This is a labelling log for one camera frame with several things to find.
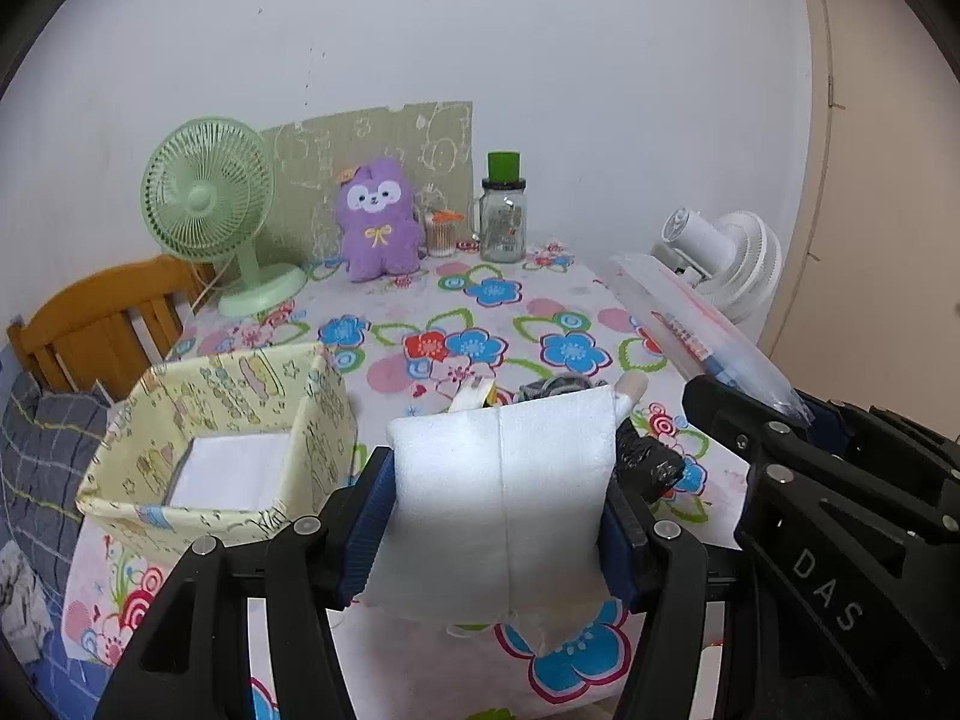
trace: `white fan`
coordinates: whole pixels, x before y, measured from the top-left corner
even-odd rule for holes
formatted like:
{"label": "white fan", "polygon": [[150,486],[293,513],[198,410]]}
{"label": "white fan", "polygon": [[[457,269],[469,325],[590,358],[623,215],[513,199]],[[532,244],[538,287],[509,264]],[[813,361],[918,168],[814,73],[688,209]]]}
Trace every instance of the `white fan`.
{"label": "white fan", "polygon": [[734,324],[773,294],[784,267],[773,230],[749,211],[711,224],[696,211],[678,208],[664,225],[664,243],[690,264],[685,280]]}

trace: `fan base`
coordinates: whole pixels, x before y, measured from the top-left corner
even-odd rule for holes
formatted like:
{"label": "fan base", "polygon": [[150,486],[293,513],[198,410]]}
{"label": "fan base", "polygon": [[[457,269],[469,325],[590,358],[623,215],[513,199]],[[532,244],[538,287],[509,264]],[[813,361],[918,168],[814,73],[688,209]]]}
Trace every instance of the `fan base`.
{"label": "fan base", "polygon": [[277,263],[262,266],[260,284],[247,287],[242,279],[233,282],[220,297],[220,314],[224,317],[249,317],[266,311],[299,293],[306,284],[306,274],[295,265]]}

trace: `fan stand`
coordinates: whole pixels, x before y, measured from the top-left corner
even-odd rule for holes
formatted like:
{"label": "fan stand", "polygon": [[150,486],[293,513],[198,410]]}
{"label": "fan stand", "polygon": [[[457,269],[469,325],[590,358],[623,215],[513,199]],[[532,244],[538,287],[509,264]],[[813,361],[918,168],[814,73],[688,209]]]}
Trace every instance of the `fan stand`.
{"label": "fan stand", "polygon": [[237,248],[240,278],[227,287],[220,297],[220,313],[224,317],[249,317],[259,314],[304,288],[306,274],[288,263],[260,266],[256,261],[253,241]]}

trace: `floral tablecloth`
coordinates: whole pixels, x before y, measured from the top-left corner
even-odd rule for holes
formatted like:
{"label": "floral tablecloth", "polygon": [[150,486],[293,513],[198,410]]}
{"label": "floral tablecloth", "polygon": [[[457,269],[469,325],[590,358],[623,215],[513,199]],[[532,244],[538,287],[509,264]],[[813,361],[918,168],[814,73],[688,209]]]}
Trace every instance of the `floral tablecloth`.
{"label": "floral tablecloth", "polygon": [[[474,375],[496,376],[499,397],[508,402],[521,385],[556,373],[613,382],[640,368],[650,388],[632,422],[685,457],[683,480],[656,504],[656,514],[682,522],[703,541],[733,546],[746,464],[688,424],[680,409],[683,379],[561,245],[534,248],[507,266],[483,263],[465,247],[446,260],[424,260],[417,274],[365,284],[350,283],[336,260],[308,272],[302,292],[255,317],[225,319],[214,305],[205,307],[172,356],[315,338],[335,346],[357,416],[354,473],[385,442],[391,419],[438,413]],[[68,654],[115,664],[167,571],[85,523],[64,604]],[[510,626],[451,635],[362,604],[335,616],[334,640],[359,718],[462,720],[498,707],[540,717],[598,701],[621,690],[642,624],[608,601],[576,640],[534,656]],[[258,635],[263,646],[253,646]],[[707,638],[718,635],[714,630]],[[277,717],[265,642],[256,605],[251,673],[258,720]]]}

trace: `purple plush toy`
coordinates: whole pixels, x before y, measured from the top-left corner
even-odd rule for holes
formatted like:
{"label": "purple plush toy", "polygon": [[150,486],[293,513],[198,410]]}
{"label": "purple plush toy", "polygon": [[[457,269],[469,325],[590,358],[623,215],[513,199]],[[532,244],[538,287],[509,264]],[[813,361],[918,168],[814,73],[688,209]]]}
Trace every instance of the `purple plush toy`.
{"label": "purple plush toy", "polygon": [[400,164],[380,157],[340,186],[337,221],[351,281],[419,269],[416,247],[424,230],[413,218],[414,193]]}

